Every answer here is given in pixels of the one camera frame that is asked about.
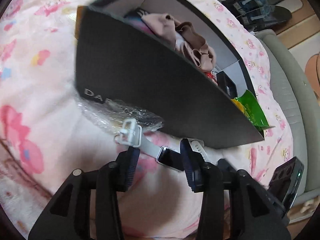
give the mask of gray cushion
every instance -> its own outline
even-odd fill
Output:
[[[305,190],[308,169],[307,142],[301,112],[284,71],[282,70],[275,56],[273,56],[271,53],[268,46],[262,40],[260,41],[263,47],[266,49],[270,61],[270,88],[272,90],[273,97],[280,105],[285,117],[288,120],[288,123],[290,124],[293,137],[293,155],[297,156],[305,167],[298,188],[299,196]]]
[[[320,107],[316,96],[301,67],[279,41],[275,33],[266,30],[258,34],[258,37],[262,38],[282,67],[297,99],[303,119],[308,150],[308,173],[305,191],[317,189],[320,187]]]

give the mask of beige fabric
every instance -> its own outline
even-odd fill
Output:
[[[180,23],[169,14],[150,13],[141,17],[143,22],[169,45],[182,53],[203,72],[211,71],[216,64],[216,54],[205,38],[196,33],[191,22]],[[176,32],[184,42],[176,46]]]

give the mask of black box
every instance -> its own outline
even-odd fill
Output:
[[[192,62],[124,19],[136,8],[192,22],[216,51],[217,67],[235,83],[238,94],[245,89],[255,94],[234,47],[187,0],[97,0],[88,6],[76,53],[79,94],[101,103],[106,98],[120,99],[147,109],[164,119],[163,132],[197,138],[212,148],[263,140],[263,133]]]

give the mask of bedsheet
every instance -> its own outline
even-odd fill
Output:
[[[98,169],[123,150],[112,134],[83,115],[73,94],[76,8],[90,1],[12,0],[0,20],[0,138],[9,151],[0,158],[0,204],[25,237],[50,194],[73,169]],[[268,185],[275,168],[292,157],[293,143],[289,124],[270,90],[267,53],[217,0],[188,1],[239,52],[274,126],[265,131],[264,141],[205,150],[212,163],[226,158]],[[179,140],[170,135],[147,135],[159,146],[179,150]],[[8,162],[15,168],[10,169]],[[23,183],[26,180],[31,181],[29,186]],[[147,155],[140,155],[133,186],[118,199],[128,235],[185,238],[197,229],[202,194],[192,193],[183,172],[158,165]]]

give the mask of cartoon character pattern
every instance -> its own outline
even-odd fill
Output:
[[[98,169],[120,152],[112,135],[82,115],[71,92],[76,8],[90,1],[12,0],[0,19],[0,137],[17,165],[50,193],[57,190],[70,170]],[[268,54],[217,0],[188,1],[218,27],[242,57],[257,99],[274,126],[265,131],[264,141],[224,149],[223,156],[237,169],[247,170],[268,185],[274,169],[292,157],[293,145],[290,127],[270,90]],[[169,135],[156,132],[148,138],[159,146],[179,150],[179,142]],[[175,199],[177,193],[183,196],[179,200]],[[183,173],[171,171],[142,153],[132,188],[125,196],[119,195],[125,231],[144,237],[185,238],[197,227],[201,198],[190,192]],[[169,221],[169,209],[154,205],[164,199],[175,214]],[[156,220],[147,217],[150,208],[163,218],[161,229],[152,223]],[[10,210],[8,213],[14,221],[14,214]],[[141,213],[146,214],[144,221],[138,218]],[[28,232],[30,222],[20,221],[15,225],[25,225]]]

